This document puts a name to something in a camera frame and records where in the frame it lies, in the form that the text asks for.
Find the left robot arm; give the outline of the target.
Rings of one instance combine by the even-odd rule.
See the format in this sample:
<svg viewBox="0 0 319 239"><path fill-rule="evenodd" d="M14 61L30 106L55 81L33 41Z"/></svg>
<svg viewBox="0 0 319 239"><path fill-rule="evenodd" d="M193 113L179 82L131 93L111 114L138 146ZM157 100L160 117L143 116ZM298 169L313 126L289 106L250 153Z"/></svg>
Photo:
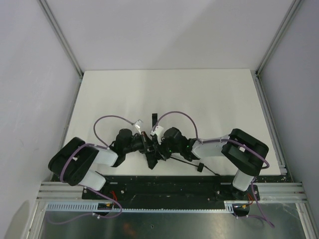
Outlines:
<svg viewBox="0 0 319 239"><path fill-rule="evenodd" d="M153 142L144 131L133 134L130 129L121 129L110 147L85 143L74 137L52 157L48 169L70 186L82 185L99 191L105 185L106 179L90 170L91 165L94 163L118 167L127 154L135 151L146 156L150 169L158 163Z"/></svg>

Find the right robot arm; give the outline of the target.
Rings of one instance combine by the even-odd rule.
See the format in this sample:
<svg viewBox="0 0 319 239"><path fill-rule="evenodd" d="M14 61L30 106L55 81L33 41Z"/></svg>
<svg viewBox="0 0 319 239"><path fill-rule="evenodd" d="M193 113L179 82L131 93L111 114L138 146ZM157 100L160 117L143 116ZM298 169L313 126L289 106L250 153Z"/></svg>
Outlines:
<svg viewBox="0 0 319 239"><path fill-rule="evenodd" d="M156 153L164 160L174 153L190 162L209 157L226 157L237 167L229 189L235 197L246 193L261 170L270 167L266 160L268 146L238 128L223 137L197 139L186 138L175 127L165 131L161 126L156 126L151 131L151 137Z"/></svg>

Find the black folding umbrella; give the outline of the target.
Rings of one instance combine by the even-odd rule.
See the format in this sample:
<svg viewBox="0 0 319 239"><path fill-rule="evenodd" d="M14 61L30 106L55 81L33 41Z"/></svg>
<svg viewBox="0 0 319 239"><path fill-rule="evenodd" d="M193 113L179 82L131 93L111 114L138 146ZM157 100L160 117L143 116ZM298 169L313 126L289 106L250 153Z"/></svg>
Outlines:
<svg viewBox="0 0 319 239"><path fill-rule="evenodd" d="M168 116L169 114L181 114L186 116L188 119L190 119L195 129L195 138L187 138L176 127L171 127L167 130L164 130L162 144L165 144L165 146L169 150L169 159L173 159L173 160L194 166L197 168L197 171L202 172L203 168L206 167L203 163L199 163L198 165L192 163L194 160L200 159L199 156L193 153L193 148L197 146L198 143L202 145L202 142L198 137L197 126L194 120L190 118L190 116L180 111L171 111L171 112L165 113L161 117L158 117L157 113L153 113L152 114L152 129L155 126L160 125L160 121L165 116ZM167 160L167 159L159 159L155 155L155 149L153 147L153 143L152 143L152 151L149 153L146 153L146 158L148 162L148 167L150 169L153 169L160 160L163 160L163 161Z"/></svg>

